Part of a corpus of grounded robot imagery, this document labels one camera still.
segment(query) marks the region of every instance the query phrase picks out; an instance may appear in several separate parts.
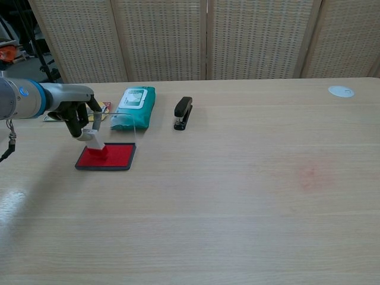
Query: wet wipes package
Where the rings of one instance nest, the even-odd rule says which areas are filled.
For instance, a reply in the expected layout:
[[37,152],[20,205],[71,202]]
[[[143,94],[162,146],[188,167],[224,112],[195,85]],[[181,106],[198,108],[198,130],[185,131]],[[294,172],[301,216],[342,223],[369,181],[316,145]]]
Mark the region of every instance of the wet wipes package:
[[111,129],[146,129],[156,100],[154,87],[131,87],[123,97],[111,117]]

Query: wooden table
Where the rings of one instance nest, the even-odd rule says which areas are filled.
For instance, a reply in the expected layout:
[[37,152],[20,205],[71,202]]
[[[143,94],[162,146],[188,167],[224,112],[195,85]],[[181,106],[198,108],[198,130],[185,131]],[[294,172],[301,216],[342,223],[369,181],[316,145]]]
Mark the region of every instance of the wooden table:
[[88,84],[114,109],[135,85],[157,100],[128,172],[75,170],[64,124],[15,121],[0,284],[380,284],[379,79]]

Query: stapler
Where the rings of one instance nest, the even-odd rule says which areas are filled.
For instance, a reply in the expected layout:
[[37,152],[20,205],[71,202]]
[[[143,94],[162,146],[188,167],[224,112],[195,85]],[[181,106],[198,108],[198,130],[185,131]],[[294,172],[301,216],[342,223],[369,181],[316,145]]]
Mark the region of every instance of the stapler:
[[192,97],[183,97],[174,109],[174,116],[177,118],[174,129],[183,131],[186,128],[190,112],[192,109]]

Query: cable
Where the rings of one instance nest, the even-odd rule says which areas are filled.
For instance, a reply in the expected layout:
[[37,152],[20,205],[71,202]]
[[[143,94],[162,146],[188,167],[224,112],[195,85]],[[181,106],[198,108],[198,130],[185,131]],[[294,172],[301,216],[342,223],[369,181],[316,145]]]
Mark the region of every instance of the cable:
[[9,143],[8,143],[8,149],[5,151],[5,153],[0,157],[0,162],[2,162],[4,159],[7,159],[8,156],[11,155],[16,149],[16,133],[14,131],[14,126],[12,120],[7,120],[7,128],[11,130],[9,133]]

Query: wooden frame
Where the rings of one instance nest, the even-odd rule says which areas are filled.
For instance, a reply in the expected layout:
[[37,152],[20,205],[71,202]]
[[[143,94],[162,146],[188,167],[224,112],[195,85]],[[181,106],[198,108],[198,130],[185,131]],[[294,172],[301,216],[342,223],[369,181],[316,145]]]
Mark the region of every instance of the wooden frame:
[[208,12],[207,12],[207,45],[206,45],[206,80],[212,80],[213,70],[211,68],[213,63],[213,49],[210,48],[213,45],[213,28],[214,28],[214,0],[208,0]]
[[116,29],[116,32],[117,32],[118,38],[119,38],[120,50],[121,50],[121,54],[122,54],[122,57],[123,57],[123,62],[124,62],[126,76],[128,78],[128,81],[135,82],[136,79],[135,79],[135,77],[133,75],[133,71],[131,69],[131,63],[129,61],[129,53],[128,53],[128,51],[126,49],[122,48],[123,46],[127,45],[127,42],[124,39],[124,37],[121,36],[120,30],[118,30],[118,21],[119,21],[120,17],[119,17],[119,13],[115,12],[116,11],[115,0],[110,0],[110,3],[111,3],[111,7],[112,7],[113,19],[115,21],[115,29]]
[[46,30],[46,26],[45,26],[45,22],[43,21],[43,18],[41,17],[40,15],[40,12],[38,10],[38,7],[36,6],[36,3],[34,1],[29,1],[29,4],[30,4],[30,7],[33,11],[33,14],[38,22],[38,25],[42,31],[42,34],[44,35],[45,37],[45,40],[46,40],[46,43],[47,43],[47,46],[49,47],[50,49],[50,52],[53,56],[53,59],[55,61],[55,64],[57,65],[57,68],[58,68],[58,71],[61,75],[61,78],[62,78],[62,81],[64,83],[67,83],[68,80],[67,80],[67,76],[66,76],[66,73],[65,73],[65,70],[62,68],[62,64],[61,62],[59,61],[59,56],[58,56],[58,53],[56,52],[55,50],[55,47],[49,37],[49,33],[48,31]]
[[294,69],[293,78],[300,78],[303,66],[305,64],[305,59],[308,54],[311,41],[314,38],[316,24],[318,21],[319,11],[321,9],[323,0],[314,0],[313,6],[311,8],[310,19],[308,25],[306,26],[305,34],[303,36],[301,48],[299,49],[297,64]]
[[368,72],[368,77],[380,77],[380,53]]
[[206,80],[206,75],[207,75],[207,70],[206,70],[206,66],[207,66],[207,0],[199,0],[199,3],[200,3],[200,10],[201,10],[201,19],[200,19],[200,43],[201,43],[201,46],[200,46],[200,52],[199,52],[199,55],[201,57],[201,60],[200,60],[200,63],[201,63],[201,70],[200,70],[200,74],[201,74],[201,80]]
[[328,5],[329,5],[329,0],[322,0],[321,6],[319,8],[319,13],[317,15],[314,32],[311,37],[310,45],[305,54],[302,70],[300,71],[300,78],[305,78],[306,75],[308,74],[311,59],[312,59],[312,52],[314,51],[316,43],[318,41],[318,36],[323,26],[323,22],[324,22],[323,19],[326,16]]

